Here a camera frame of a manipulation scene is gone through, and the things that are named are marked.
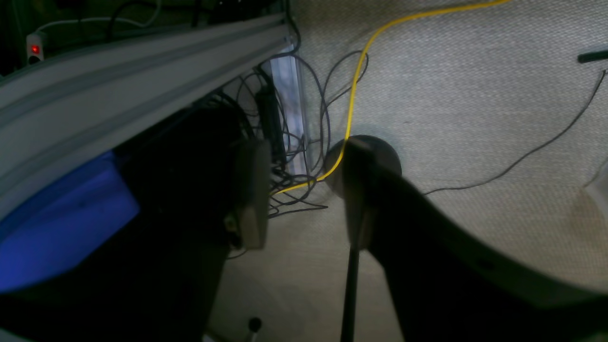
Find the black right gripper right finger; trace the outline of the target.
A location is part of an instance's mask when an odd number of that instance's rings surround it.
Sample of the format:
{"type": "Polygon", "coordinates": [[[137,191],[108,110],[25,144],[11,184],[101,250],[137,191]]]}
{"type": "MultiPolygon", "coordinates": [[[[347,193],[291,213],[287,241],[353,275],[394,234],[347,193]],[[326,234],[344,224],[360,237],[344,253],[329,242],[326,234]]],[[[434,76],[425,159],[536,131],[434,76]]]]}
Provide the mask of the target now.
{"type": "Polygon", "coordinates": [[[558,281],[451,221],[369,145],[345,141],[351,255],[382,266],[407,342],[579,342],[607,335],[607,296],[558,281]]]}

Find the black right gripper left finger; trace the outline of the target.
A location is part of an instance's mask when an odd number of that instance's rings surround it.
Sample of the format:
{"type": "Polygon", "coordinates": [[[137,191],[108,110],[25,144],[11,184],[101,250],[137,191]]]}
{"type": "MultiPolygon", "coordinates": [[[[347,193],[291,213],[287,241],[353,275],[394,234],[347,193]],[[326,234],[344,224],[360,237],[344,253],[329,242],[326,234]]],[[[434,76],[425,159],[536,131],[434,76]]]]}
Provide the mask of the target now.
{"type": "Polygon", "coordinates": [[[109,152],[139,214],[72,270],[1,293],[2,333],[199,342],[230,248],[264,245],[270,149],[243,110],[180,111],[109,152]]]}

